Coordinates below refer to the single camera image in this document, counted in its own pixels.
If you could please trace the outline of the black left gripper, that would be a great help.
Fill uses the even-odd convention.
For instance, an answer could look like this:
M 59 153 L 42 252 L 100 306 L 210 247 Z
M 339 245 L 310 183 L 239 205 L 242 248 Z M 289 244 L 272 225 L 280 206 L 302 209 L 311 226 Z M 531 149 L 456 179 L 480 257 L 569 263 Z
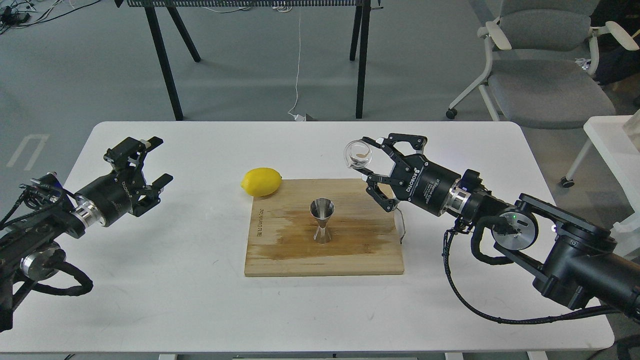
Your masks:
M 78 201 L 91 202 L 100 213 L 101 226 L 109 227 L 129 213 L 141 217 L 156 207 L 164 187 L 174 177 L 162 174 L 151 185 L 146 184 L 143 174 L 144 160 L 149 152 L 163 144 L 160 137 L 138 140 L 126 137 L 113 148 L 108 148 L 103 159 L 112 166 L 110 174 L 103 175 L 76 191 Z

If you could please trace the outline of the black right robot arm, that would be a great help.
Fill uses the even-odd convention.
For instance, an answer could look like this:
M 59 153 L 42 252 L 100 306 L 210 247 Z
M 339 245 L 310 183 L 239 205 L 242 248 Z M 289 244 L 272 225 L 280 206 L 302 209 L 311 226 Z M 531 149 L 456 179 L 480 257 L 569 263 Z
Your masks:
M 639 321 L 639 265 L 614 253 L 609 230 L 522 193 L 507 203 L 482 185 L 477 171 L 455 173 L 425 157 L 427 137 L 390 133 L 362 137 L 345 146 L 346 166 L 361 173 L 366 193 L 386 212 L 402 201 L 426 212 L 455 217 L 443 235 L 447 281 L 460 302 L 499 324 L 538 325 L 621 313 Z M 473 257 L 488 265 L 517 264 L 534 276 L 545 298 L 570 309 L 559 316 L 506 319 L 466 301 L 453 281 L 450 248 L 456 234 L 471 234 Z

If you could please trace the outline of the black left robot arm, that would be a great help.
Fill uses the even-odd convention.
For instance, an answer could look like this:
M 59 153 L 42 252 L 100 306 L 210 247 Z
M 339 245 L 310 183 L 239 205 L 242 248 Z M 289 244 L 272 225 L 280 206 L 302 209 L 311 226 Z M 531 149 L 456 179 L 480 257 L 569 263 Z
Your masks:
M 160 137 L 126 137 L 106 150 L 110 173 L 71 193 L 54 173 L 21 184 L 22 193 L 1 220 L 1 330 L 13 328 L 14 311 L 31 291 L 52 296 L 82 296 L 91 292 L 87 274 L 66 261 L 57 243 L 61 234 L 74 239 L 98 223 L 109 227 L 132 214 L 140 217 L 160 203 L 160 193 L 173 180 L 162 174 L 153 183 L 144 178 L 144 160 L 162 145 Z

